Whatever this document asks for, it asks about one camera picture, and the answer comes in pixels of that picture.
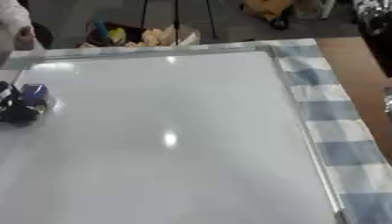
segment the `tablecloth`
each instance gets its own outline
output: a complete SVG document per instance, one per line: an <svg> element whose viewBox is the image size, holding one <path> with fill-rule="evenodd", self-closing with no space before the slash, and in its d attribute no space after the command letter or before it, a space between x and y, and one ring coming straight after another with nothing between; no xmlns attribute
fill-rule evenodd
<svg viewBox="0 0 392 224"><path fill-rule="evenodd" d="M344 207L341 212L349 223L392 223L391 168L380 153L367 126L359 117L350 97L321 55L314 39L196 45L182 47L182 49L225 49L247 46L270 46L274 50L277 61L289 82L290 91L298 103L316 145L315 150L322 157L322 165L327 177L331 180L333 189L339 195L339 202ZM170 47L70 49L51 50L44 55L94 56L173 49ZM28 52L14 52L3 69L10 69L13 60L26 55Z"/></svg>

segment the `person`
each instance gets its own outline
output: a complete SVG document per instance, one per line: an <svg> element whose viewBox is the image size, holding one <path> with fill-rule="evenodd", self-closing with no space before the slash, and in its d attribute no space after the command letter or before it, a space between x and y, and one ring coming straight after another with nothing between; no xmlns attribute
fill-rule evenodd
<svg viewBox="0 0 392 224"><path fill-rule="evenodd" d="M0 0L0 53L31 50L34 39L27 9L18 0Z"/></svg>

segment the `tripod stand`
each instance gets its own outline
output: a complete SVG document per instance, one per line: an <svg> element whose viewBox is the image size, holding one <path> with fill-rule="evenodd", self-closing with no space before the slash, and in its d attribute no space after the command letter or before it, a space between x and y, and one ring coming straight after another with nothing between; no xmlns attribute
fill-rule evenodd
<svg viewBox="0 0 392 224"><path fill-rule="evenodd" d="M144 0L143 2L143 12L142 12L142 20L140 24L140 28L144 28L144 23L145 23L145 17L147 13L147 6L148 6L148 0ZM217 39L218 36L216 35L216 30L215 30L215 23L214 23L214 17L213 13L211 11L211 3L210 0L206 0L206 7L208 10L208 16L210 20L210 25L211 25L211 30L213 32L213 39ZM174 29L176 31L176 45L179 44L179 0L174 0Z"/></svg>

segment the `gray floor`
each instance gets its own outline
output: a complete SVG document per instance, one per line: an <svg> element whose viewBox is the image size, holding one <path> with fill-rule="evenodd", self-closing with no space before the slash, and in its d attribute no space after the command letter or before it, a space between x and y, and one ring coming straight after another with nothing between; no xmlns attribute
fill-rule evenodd
<svg viewBox="0 0 392 224"><path fill-rule="evenodd" d="M144 0L34 0L31 16L54 34L53 48L74 47L86 37L86 23L105 20L138 26ZM235 42L245 39L299 39L358 36L349 10L338 4L326 21L292 19L290 29L277 31L268 24L239 11L242 0L210 0L219 39L213 39L206 1L180 1L181 22L197 28L203 43ZM147 27L164 28L172 22L173 0L149 0Z"/></svg>

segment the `white board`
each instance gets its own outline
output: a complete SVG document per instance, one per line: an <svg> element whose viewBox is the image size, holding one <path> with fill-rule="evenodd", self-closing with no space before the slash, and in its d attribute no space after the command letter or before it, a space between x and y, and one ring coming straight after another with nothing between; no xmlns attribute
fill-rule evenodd
<svg viewBox="0 0 392 224"><path fill-rule="evenodd" d="M1 128L2 224L332 224L265 52L49 61L52 112Z"/></svg>

